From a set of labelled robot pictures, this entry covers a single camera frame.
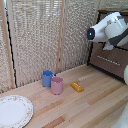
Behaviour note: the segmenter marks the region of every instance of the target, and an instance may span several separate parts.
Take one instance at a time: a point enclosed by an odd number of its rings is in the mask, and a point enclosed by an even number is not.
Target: wooden cabinet
[[[99,21],[104,16],[100,11]],[[128,23],[128,16],[122,15],[125,22]],[[128,65],[128,43],[121,47],[114,47],[113,50],[103,50],[104,43],[92,43],[88,64],[92,64],[111,75],[124,77],[124,69]]]

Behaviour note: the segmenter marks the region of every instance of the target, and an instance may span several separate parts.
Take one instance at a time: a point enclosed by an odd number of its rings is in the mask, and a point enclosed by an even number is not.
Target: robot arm
[[[119,12],[108,13],[98,24],[88,29],[87,38],[92,42],[122,46],[128,42],[128,24]]]
[[[87,31],[87,38],[93,42],[107,42],[103,50],[112,50],[128,42],[128,24],[119,12],[107,14],[98,24]],[[124,80],[128,85],[128,65],[124,70]],[[111,128],[128,128],[128,103],[119,120]]]

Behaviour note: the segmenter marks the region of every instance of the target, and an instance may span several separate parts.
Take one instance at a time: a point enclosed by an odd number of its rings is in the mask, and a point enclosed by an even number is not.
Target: white plate
[[[0,128],[22,128],[33,115],[32,103],[23,96],[0,98]]]

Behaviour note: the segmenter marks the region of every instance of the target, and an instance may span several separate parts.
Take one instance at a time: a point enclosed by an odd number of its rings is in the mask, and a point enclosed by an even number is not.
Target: cup
[[[55,95],[59,95],[63,90],[63,79],[57,76],[52,77],[51,92]]]
[[[42,84],[45,87],[51,87],[51,79],[56,75],[54,72],[50,70],[45,70],[42,72]]]

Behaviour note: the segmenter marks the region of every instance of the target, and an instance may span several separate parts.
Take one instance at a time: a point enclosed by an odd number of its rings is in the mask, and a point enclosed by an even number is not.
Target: sponge
[[[78,83],[74,82],[71,83],[70,86],[75,89],[77,92],[82,92],[84,91],[84,88],[82,86],[80,86]]]

